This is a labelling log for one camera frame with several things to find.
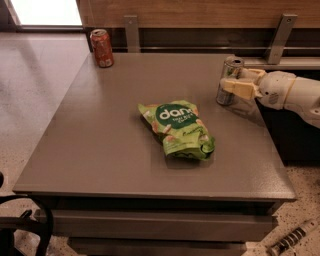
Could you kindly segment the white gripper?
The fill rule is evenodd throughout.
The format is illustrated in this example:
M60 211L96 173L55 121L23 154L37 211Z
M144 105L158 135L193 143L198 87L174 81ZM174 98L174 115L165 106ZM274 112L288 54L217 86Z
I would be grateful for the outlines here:
M288 92L296 80L293 73L282 71L266 73L263 69L248 68L242 69L239 78L222 78L220 85L228 93L246 100L259 98L258 101L263 106L276 110L284 108Z

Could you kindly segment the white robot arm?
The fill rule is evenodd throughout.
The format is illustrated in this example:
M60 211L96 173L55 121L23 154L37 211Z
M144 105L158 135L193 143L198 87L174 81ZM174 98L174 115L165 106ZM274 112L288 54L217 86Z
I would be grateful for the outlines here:
M220 80L222 88L245 100L257 99L263 106L296 113L306 123L320 128L320 81L283 71L242 68L238 78Z

